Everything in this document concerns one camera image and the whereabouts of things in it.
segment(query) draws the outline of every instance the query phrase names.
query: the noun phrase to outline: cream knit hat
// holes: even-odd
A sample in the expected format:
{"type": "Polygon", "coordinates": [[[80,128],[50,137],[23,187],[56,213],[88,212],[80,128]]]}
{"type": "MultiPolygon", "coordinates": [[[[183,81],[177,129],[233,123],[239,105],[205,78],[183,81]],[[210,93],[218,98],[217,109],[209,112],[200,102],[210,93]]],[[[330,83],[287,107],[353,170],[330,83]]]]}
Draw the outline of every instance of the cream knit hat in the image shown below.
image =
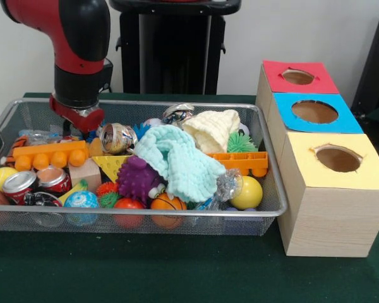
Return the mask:
{"type": "Polygon", "coordinates": [[[183,129],[194,138],[197,147],[204,153],[226,153],[229,136],[239,130],[239,125],[239,114],[235,110],[208,110],[185,121],[183,129]]]}

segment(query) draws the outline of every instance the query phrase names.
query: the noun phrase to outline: shape sorter box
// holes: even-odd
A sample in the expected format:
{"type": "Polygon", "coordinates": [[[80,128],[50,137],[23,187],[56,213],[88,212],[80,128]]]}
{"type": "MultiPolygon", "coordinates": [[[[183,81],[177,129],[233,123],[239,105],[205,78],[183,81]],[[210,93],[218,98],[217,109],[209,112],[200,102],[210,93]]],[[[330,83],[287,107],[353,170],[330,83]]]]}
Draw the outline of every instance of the shape sorter box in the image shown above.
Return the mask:
{"type": "Polygon", "coordinates": [[[286,254],[367,257],[379,231],[379,156],[368,137],[290,132],[279,166],[286,254]]]}
{"type": "Polygon", "coordinates": [[[278,163],[289,131],[363,133],[340,95],[274,93],[273,96],[267,126],[278,163]]]}
{"type": "Polygon", "coordinates": [[[323,63],[263,61],[256,104],[268,118],[273,93],[339,94],[323,63]]]}

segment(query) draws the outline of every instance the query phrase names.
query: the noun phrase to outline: wire basket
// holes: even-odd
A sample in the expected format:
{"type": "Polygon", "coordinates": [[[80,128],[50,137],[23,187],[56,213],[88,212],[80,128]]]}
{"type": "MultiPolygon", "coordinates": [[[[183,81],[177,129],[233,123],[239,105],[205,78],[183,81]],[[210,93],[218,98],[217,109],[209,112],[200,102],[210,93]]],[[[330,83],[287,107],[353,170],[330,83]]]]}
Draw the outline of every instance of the wire basket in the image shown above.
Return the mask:
{"type": "MultiPolygon", "coordinates": [[[[103,232],[141,234],[194,235],[263,235],[287,208],[287,198],[280,177],[267,125],[260,109],[254,105],[197,104],[195,114],[205,110],[234,109],[241,122],[250,129],[256,145],[265,147],[269,157],[268,173],[258,181],[263,200],[257,211],[122,210],[105,208],[56,208],[42,206],[1,206],[0,230],[36,232],[103,232]]],[[[107,121],[125,125],[139,124],[161,117],[170,102],[100,101],[107,121]]],[[[8,154],[21,129],[49,131],[61,126],[47,100],[16,100],[0,116],[0,158],[8,154]]]]}

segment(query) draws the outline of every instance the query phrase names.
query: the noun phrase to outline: light blue towel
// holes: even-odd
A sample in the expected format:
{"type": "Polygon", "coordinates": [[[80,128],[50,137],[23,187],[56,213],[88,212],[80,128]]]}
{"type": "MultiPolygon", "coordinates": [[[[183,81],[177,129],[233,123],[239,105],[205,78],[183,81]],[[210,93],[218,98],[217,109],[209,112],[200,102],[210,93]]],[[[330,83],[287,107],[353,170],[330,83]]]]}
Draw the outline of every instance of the light blue towel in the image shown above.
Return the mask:
{"type": "Polygon", "coordinates": [[[166,191],[184,202],[205,202],[217,190],[216,180],[225,167],[195,147],[181,129],[165,125],[149,129],[135,147],[166,181],[166,191]]]}

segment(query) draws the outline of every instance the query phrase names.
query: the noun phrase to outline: orange toy block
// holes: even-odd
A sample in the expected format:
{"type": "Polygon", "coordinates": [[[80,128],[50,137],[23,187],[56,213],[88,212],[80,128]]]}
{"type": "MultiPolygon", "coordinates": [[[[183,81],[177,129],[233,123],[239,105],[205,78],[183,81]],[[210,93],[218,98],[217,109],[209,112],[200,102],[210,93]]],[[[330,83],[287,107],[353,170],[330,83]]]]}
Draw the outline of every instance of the orange toy block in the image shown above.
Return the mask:
{"type": "Polygon", "coordinates": [[[268,170],[268,153],[211,153],[208,155],[218,160],[226,169],[239,169],[242,175],[251,173],[255,177],[264,177],[268,170]]]}
{"type": "Polygon", "coordinates": [[[15,148],[13,157],[17,167],[31,167],[32,165],[36,169],[45,169],[50,163],[61,169],[67,164],[64,159],[67,159],[73,166],[83,165],[88,158],[88,149],[85,141],[53,143],[15,148]]]}

